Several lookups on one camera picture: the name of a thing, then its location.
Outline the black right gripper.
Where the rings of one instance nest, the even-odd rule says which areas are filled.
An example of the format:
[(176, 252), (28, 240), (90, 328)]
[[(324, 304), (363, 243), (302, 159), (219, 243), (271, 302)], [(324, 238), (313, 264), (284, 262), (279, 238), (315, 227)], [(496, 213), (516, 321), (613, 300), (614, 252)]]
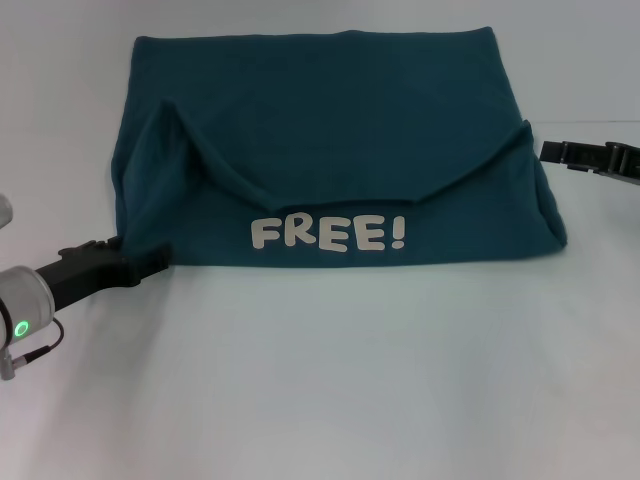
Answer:
[(579, 171), (604, 171), (604, 176), (635, 185), (640, 183), (640, 149), (628, 144), (606, 142), (603, 146), (545, 141), (541, 161)]

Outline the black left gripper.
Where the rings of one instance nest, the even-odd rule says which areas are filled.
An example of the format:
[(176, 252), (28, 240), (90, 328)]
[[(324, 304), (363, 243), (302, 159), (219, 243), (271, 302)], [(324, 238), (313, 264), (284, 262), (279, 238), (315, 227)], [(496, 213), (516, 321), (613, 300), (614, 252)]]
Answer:
[(54, 311), (101, 290), (137, 286), (145, 278), (167, 270), (171, 263), (169, 244), (125, 256), (120, 248), (120, 236), (91, 240), (60, 250), (58, 261), (38, 268), (37, 274), (52, 294)]

